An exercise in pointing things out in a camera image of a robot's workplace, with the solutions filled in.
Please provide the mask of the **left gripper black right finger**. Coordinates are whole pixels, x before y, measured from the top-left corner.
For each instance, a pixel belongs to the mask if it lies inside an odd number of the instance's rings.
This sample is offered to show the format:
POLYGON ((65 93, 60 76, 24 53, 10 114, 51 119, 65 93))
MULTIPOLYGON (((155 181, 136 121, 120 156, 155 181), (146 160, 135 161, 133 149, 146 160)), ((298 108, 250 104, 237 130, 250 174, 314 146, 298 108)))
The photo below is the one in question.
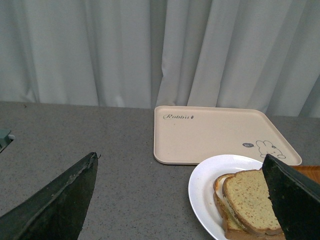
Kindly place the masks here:
POLYGON ((320 184, 267 154, 262 164, 272 209, 287 240, 320 238, 320 184))

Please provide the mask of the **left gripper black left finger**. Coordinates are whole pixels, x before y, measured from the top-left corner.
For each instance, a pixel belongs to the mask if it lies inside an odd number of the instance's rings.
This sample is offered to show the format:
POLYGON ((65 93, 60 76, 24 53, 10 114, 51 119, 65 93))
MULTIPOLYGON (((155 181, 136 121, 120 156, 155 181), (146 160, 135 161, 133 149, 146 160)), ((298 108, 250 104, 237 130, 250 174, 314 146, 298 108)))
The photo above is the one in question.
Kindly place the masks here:
POLYGON ((0 218, 2 240, 76 240, 95 189, 98 156, 91 152, 0 218))

